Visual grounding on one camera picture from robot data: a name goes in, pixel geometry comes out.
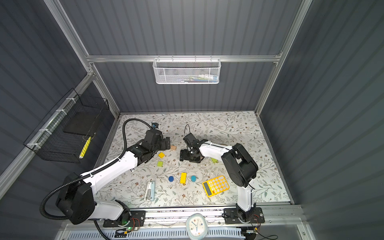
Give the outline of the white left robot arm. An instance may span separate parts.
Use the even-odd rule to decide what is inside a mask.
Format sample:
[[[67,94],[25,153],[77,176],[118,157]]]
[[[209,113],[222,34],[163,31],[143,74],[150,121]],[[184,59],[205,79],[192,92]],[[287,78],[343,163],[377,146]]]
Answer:
[[[96,200],[97,193],[113,179],[147,163],[157,152],[170,148],[169,137],[164,137],[158,129],[147,130],[144,139],[130,147],[125,146],[122,155],[111,161],[111,165],[104,164],[81,174],[85,179],[60,190],[57,207],[74,225],[97,219],[126,221],[129,208],[125,204],[118,200]]]

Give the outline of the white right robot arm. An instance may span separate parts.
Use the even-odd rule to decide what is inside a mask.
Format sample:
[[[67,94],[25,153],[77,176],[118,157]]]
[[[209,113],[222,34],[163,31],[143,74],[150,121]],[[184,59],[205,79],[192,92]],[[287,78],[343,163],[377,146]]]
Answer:
[[[187,148],[181,150],[180,161],[199,164],[205,157],[221,161],[232,182],[238,186],[237,208],[244,213],[250,212],[256,205],[252,197],[252,183],[259,167],[244,146],[224,146],[206,139],[200,141],[191,133],[186,135],[183,141]]]

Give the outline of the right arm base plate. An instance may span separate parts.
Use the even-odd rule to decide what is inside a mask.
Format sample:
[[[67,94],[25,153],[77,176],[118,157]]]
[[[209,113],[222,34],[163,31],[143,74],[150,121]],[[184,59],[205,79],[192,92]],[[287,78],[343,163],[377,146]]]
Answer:
[[[225,223],[230,224],[263,224],[265,217],[261,208],[252,207],[248,212],[240,208],[226,208],[222,213]]]

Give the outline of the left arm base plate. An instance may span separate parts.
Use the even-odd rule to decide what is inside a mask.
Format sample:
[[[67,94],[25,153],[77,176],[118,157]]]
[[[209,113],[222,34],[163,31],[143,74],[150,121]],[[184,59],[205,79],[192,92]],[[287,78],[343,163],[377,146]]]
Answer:
[[[130,211],[123,212],[117,220],[105,220],[104,228],[138,228],[144,225],[146,211]]]

